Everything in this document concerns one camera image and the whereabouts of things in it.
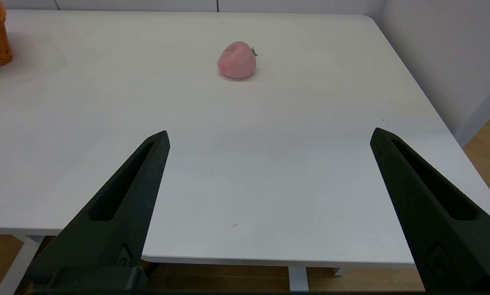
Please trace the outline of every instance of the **white wall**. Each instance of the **white wall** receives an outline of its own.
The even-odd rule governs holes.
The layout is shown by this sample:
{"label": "white wall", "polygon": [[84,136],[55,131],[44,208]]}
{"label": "white wall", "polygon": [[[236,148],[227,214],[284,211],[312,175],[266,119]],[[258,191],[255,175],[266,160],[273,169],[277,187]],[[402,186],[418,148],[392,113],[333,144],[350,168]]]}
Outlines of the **white wall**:
{"label": "white wall", "polygon": [[490,0],[387,0],[381,28],[465,145],[490,118]]}
{"label": "white wall", "polygon": [[361,14],[378,20],[385,0],[219,0],[222,12]]}

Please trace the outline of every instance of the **wooden floor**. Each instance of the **wooden floor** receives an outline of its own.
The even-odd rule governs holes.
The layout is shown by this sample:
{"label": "wooden floor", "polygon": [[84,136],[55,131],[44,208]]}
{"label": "wooden floor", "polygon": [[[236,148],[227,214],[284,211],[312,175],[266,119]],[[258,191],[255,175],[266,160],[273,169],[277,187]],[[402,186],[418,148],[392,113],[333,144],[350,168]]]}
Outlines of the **wooden floor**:
{"label": "wooden floor", "polygon": [[[490,121],[465,147],[465,153],[490,187]],[[22,242],[0,236],[0,282]],[[329,268],[308,268],[311,291],[421,291],[417,271],[397,269],[353,269],[336,278]],[[199,291],[288,291],[286,267],[230,265],[160,265],[149,277],[149,288]],[[29,287],[22,288],[24,293]]]}

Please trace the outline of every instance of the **pink apple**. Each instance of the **pink apple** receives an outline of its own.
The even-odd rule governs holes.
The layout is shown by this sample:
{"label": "pink apple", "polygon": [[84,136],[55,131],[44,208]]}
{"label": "pink apple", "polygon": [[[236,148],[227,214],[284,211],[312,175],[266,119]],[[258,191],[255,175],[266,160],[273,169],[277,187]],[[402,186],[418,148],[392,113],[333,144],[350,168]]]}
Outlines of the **pink apple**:
{"label": "pink apple", "polygon": [[227,77],[243,79],[256,71],[256,53],[245,42],[234,42],[225,49],[217,61],[217,68]]}

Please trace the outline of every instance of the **table leg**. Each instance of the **table leg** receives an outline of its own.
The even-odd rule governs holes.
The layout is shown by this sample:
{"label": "table leg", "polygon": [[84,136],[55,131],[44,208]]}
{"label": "table leg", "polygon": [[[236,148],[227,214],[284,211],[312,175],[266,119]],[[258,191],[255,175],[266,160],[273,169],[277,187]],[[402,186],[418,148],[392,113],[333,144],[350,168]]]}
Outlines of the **table leg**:
{"label": "table leg", "polygon": [[347,272],[348,272],[348,268],[345,268],[345,267],[334,269],[334,275],[336,277],[342,277],[342,276],[346,275]]}
{"label": "table leg", "polygon": [[26,269],[30,265],[30,262],[34,258],[37,249],[41,245],[44,236],[19,236],[14,235],[21,241],[23,241],[23,247],[17,254],[14,262],[7,271],[7,274],[3,278],[0,284],[0,295],[14,294],[15,290],[19,286],[23,276],[26,273]]}
{"label": "table leg", "polygon": [[307,280],[306,267],[288,267],[288,280],[291,292],[308,292],[309,282]]}

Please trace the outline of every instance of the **table top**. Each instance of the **table top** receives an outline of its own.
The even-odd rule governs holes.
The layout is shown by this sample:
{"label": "table top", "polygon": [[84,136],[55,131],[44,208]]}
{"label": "table top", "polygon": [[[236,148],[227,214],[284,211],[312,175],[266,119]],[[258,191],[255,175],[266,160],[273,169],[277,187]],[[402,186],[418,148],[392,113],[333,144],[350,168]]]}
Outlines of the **table top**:
{"label": "table top", "polygon": [[[59,233],[163,129],[147,260],[412,265],[375,127],[490,214],[490,190],[367,17],[10,10],[7,30],[0,233]],[[237,40],[259,54],[239,82],[217,73]]]}

